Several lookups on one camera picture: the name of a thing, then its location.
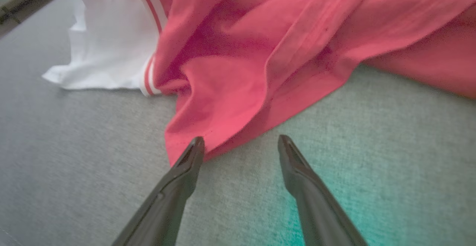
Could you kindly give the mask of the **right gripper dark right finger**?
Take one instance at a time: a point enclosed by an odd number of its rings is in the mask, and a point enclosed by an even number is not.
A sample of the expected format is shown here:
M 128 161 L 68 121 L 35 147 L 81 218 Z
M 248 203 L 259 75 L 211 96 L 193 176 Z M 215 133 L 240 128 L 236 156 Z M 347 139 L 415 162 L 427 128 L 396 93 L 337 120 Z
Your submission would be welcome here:
M 296 200 L 305 245 L 366 246 L 363 236 L 289 136 L 279 136 L 278 151 L 284 185 Z

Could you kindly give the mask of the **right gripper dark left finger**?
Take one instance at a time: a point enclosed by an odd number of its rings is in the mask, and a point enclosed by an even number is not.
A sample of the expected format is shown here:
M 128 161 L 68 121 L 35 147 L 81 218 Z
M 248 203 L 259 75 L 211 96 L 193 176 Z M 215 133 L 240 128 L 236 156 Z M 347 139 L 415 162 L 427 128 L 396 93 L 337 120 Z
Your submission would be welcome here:
M 114 246 L 174 246 L 187 199 L 205 156 L 203 137 L 192 139 L 113 242 Z

